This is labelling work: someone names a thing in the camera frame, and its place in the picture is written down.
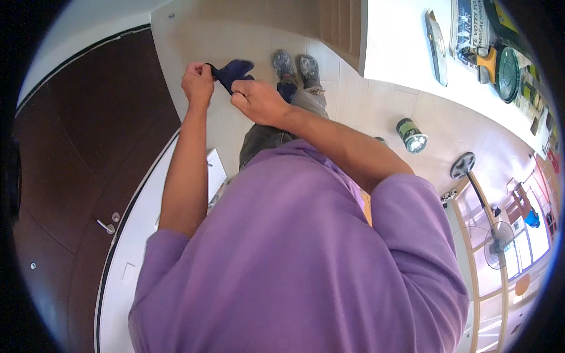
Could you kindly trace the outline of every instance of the purple shirt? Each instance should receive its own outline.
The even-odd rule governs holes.
[[[136,352],[453,352],[469,298],[439,196],[394,175],[371,196],[302,140],[260,152],[194,238],[147,240]]]

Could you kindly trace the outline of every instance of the man's right hand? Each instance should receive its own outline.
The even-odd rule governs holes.
[[[234,81],[232,91],[232,104],[259,125],[284,129],[285,118],[295,109],[263,80]]]

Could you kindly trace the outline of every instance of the hand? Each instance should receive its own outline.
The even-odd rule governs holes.
[[[182,76],[182,89],[188,99],[189,107],[198,106],[207,109],[214,92],[214,79],[210,65],[190,63]]]
[[[285,117],[293,111],[269,83],[237,80],[232,83],[232,104],[259,125],[284,129]]]

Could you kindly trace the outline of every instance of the man's left arm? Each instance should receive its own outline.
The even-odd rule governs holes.
[[[165,180],[159,229],[192,238],[208,205],[206,111],[214,92],[210,66],[190,63],[182,77],[182,88],[189,107]]]

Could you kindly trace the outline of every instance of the newspaper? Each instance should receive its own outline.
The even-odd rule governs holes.
[[[463,53],[471,48],[488,48],[493,37],[483,0],[451,0],[449,54],[455,61],[477,72],[477,65],[467,60]]]

